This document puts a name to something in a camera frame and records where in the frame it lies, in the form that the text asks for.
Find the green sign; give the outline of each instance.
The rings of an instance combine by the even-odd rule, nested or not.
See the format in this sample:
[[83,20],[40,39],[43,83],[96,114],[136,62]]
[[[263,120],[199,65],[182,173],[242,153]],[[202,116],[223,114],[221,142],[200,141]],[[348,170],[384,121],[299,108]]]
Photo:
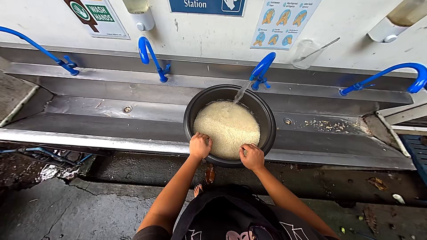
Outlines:
[[86,4],[86,7],[88,7],[95,20],[103,22],[114,22],[113,17],[105,6]]
[[81,18],[83,18],[86,21],[89,21],[91,19],[89,13],[86,11],[86,9],[81,6],[80,4],[76,2],[70,2],[71,9]]

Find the rice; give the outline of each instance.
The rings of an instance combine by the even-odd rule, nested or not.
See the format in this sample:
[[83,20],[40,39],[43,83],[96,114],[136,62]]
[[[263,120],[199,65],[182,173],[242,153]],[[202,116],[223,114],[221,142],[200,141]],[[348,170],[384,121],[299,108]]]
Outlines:
[[260,127],[251,112],[230,101],[213,102],[204,107],[194,120],[193,131],[209,135],[213,145],[211,154],[237,160],[244,143],[258,145]]

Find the forearm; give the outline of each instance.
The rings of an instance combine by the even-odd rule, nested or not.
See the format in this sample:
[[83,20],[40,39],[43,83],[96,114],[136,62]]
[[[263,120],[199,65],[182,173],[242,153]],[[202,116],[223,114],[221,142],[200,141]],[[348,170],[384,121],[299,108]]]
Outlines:
[[188,157],[178,172],[176,172],[174,177],[172,177],[160,192],[138,231],[147,226],[159,225],[172,234],[173,226],[187,197],[188,189],[190,188],[197,166],[200,164],[200,160],[191,155]]
[[274,204],[293,212],[323,235],[338,238],[335,232],[297,196],[280,183],[265,167],[254,171]]

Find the blue faucet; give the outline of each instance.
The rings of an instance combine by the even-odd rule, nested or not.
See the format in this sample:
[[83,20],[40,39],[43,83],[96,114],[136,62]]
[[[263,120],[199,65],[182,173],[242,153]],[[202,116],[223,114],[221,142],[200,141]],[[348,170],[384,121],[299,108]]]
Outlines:
[[31,40],[29,37],[25,36],[24,34],[17,32],[15,30],[12,30],[7,27],[0,26],[0,32],[7,32],[10,34],[13,34],[15,36],[18,36],[20,39],[23,39],[27,41],[29,44],[33,45],[35,48],[42,51],[44,54],[48,55],[51,59],[53,59],[59,66],[63,67],[65,70],[69,71],[71,75],[75,76],[79,74],[79,71],[74,69],[77,67],[77,64],[70,60],[68,56],[64,56],[65,60],[67,60],[67,63],[65,63],[63,60],[60,60],[59,58],[55,57],[53,54],[51,54],[49,51],[44,49],[42,46],[38,45],[36,42]]
[[362,89],[364,89],[366,87],[373,86],[375,84],[371,84],[371,85],[367,85],[367,86],[364,86],[364,85],[366,83],[368,83],[368,82],[370,82],[370,81],[372,81],[372,80],[374,80],[374,79],[376,79],[376,78],[378,78],[378,77],[386,74],[386,73],[389,73],[389,72],[391,72],[393,70],[396,70],[396,69],[399,69],[399,68],[404,68],[404,67],[410,67],[410,68],[413,68],[413,69],[417,70],[418,77],[417,77],[417,79],[415,79],[415,82],[412,83],[412,85],[409,86],[408,92],[410,92],[412,94],[418,93],[427,84],[427,68],[424,65],[419,64],[419,63],[407,62],[407,63],[401,63],[401,64],[398,64],[398,65],[389,67],[389,68],[387,68],[387,69],[385,69],[385,70],[383,70],[383,71],[381,71],[381,72],[379,72],[379,73],[377,73],[377,74],[375,74],[375,75],[373,75],[373,76],[371,76],[371,77],[369,77],[369,78],[367,78],[367,79],[365,79],[365,80],[363,80],[361,82],[355,83],[353,86],[350,86],[350,87],[348,87],[346,89],[340,90],[339,94],[345,96],[345,95],[347,95],[351,91],[362,90]]
[[271,63],[276,58],[276,53],[271,52],[265,56],[260,63],[254,68],[254,70],[251,73],[251,77],[249,78],[249,81],[254,80],[254,78],[257,78],[254,84],[252,84],[253,90],[258,90],[260,87],[260,84],[263,83],[267,88],[270,88],[271,86],[267,83],[267,78],[264,77],[264,74],[270,67]]
[[154,64],[156,64],[157,72],[160,76],[160,82],[167,82],[167,77],[165,75],[170,73],[170,64],[167,64],[163,70],[157,61],[156,55],[154,54],[153,48],[151,48],[151,44],[148,39],[146,37],[140,37],[138,40],[139,56],[144,64],[148,64],[150,62],[150,59],[148,59],[147,48],[153,58]]

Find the black shirt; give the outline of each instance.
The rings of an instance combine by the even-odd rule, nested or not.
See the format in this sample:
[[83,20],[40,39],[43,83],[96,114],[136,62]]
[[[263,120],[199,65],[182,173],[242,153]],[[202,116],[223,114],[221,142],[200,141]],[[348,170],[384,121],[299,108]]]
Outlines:
[[[268,205],[277,216],[283,227],[282,231],[288,240],[336,240],[323,236],[309,226],[303,219],[290,211]],[[184,240],[251,240],[248,225],[256,222],[252,214],[236,207],[224,197],[208,202],[194,216]],[[170,240],[170,234],[160,226],[148,226],[140,230],[133,240]]]

